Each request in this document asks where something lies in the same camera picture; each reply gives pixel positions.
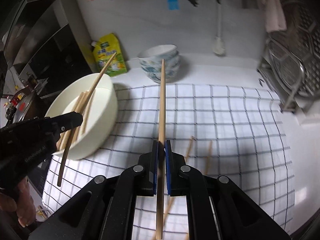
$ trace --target chopstick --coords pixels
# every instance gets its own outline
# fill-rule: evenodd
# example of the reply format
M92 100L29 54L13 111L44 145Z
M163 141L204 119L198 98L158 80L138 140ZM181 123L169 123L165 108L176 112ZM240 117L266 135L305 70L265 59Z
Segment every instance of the chopstick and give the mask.
M164 143L165 143L165 62L162 60L160 82L160 112L159 112L159 152L157 175L157 206L156 206L156 239L163 237L163 207L164 207Z
M81 134L84 134L85 129L87 128L87 122L88 122L88 118L89 118L89 114L90 114L90 109L91 109L91 105L92 105L92 101L94 98L94 94L95 94L95 90L93 91L93 94L90 98L89 104L87 105L85 111L84 111L84 117L83 117L83 123L81 125Z
M88 96L88 91L84 92L84 97L83 97L80 105L85 101L87 96ZM73 139L72 139L72 143L74 143L77 140L80 127L81 127L81 125L76 128L75 135L73 136Z
M88 95L86 96L85 100L83 103L81 103L81 106L80 106L80 110L79 110L79 114L83 114L84 112L84 109L86 108L92 94L93 94L93 91L96 89L100 79L102 78L104 72L107 70L108 66L110 65L110 63L112 62L112 60L114 59L114 57L116 56L116 52L111 56L111 58L108 60L108 62L105 64L105 66L103 67L103 69L100 71L99 75L97 76L96 80L93 82L92 86L90 87L89 89L89 92L88 92ZM76 128L73 128L71 129L70 131L70 135L68 137L68 141L67 141L67 144L66 144L66 147L64 149L64 152L63 152L63 156L62 156L62 160L61 160L61 164L60 164L60 170L59 170L59 175L58 175L58 182L57 182L57 186L58 187L61 187L61 182L62 182L62 176L63 176L63 171L64 171L64 166L66 165L66 160L67 160L67 157L68 157L68 152L69 152L69 149L70 149L70 146L71 146L71 143L72 143L72 139L73 139L73 136L75 135L75 132L76 132Z
M187 164L187 162L189 160L189 155L190 155L190 151L192 149L192 144L193 144L193 140L194 139L195 138L193 136L191 136L190 139L189 139L189 145L188 145L187 154L186 154L186 158L185 158L186 159L186 164ZM174 198L169 196L167 209L165 210L165 213L164 213L164 216L163 216L163 225L165 225L165 222L167 221L168 214L169 214L169 212L171 210L173 202L174 202ZM152 240L156 240L156 233L153 235Z
M205 170L204 170L204 175L206 176L208 174L209 171L209 167L210 167L210 157L212 155L212 141L210 141L209 143L209 150L208 150L208 155L207 155L207 160L206 160L206 165L205 165ZM187 233L185 240L189 239L189 233Z
M77 105L80 103L80 99L81 99L81 94L83 92L80 93L80 95L78 96L77 100L76 100L76 103L74 104L74 106L72 107L71 109L71 112L74 112L76 110L76 107ZM63 138L64 136L66 135L66 132L63 132L61 135L60 135L60 139L59 141L57 142L57 151L61 151L63 148L61 148L61 143L63 141Z
M78 99L77 99L77 102L75 104L75 107L74 107L74 111L77 112L79 111L79 106L80 106L80 103L81 101L83 100L83 97L84 97L84 92L81 92ZM63 135L63 138L61 140L61 144L60 144L60 148L59 150L63 150L65 147L66 147L66 144L67 144L67 141L68 141L68 137L70 135L70 130L66 131Z

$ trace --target checkered cloth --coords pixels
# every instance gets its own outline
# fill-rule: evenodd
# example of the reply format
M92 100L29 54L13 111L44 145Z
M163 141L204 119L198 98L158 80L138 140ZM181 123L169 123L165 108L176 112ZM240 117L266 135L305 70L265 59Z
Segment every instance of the checkered cloth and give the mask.
M44 186L43 203L56 211L97 175L113 177L138 163L157 139L159 85L117 90L119 113L111 135L95 154L67 160L61 188L61 158L54 156ZM166 86L166 138L172 151L204 172L212 141L208 176L227 175L285 231L294 206L293 170L279 118L279 98L252 88L170 84ZM132 239L151 239L156 228L156 198L138 197ZM185 197L175 198L164 227L164 239L188 232Z

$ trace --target white countertop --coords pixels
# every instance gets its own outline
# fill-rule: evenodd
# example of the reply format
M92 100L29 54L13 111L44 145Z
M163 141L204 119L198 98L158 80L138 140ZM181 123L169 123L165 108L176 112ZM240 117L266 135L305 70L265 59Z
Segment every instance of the white countertop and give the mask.
M113 77L112 81L126 86L152 85L137 63L128 63L128 73ZM176 83L213 84L261 88L260 75L253 68L232 66L181 66ZM319 126L301 127L292 113L281 114L284 131L291 147L294 169L295 207L290 234L302 226L320 207L320 170L317 149L320 148Z

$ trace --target dish rack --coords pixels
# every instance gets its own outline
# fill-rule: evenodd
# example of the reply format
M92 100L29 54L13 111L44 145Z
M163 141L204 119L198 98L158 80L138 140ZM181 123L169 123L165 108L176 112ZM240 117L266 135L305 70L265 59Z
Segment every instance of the dish rack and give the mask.
M307 111L320 98L320 25L302 0L282 6L287 30L269 34L269 65L258 71L279 94L283 111L294 112L298 98L307 102Z

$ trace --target stacked bowls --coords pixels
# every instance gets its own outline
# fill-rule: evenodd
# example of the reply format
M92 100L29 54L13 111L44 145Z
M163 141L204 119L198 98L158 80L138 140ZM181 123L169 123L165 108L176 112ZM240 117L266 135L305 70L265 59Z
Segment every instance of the stacked bowls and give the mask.
M165 60L165 81L170 82L180 67L180 56L177 46L172 44L158 45L138 54L141 68L153 81L160 83L162 59Z

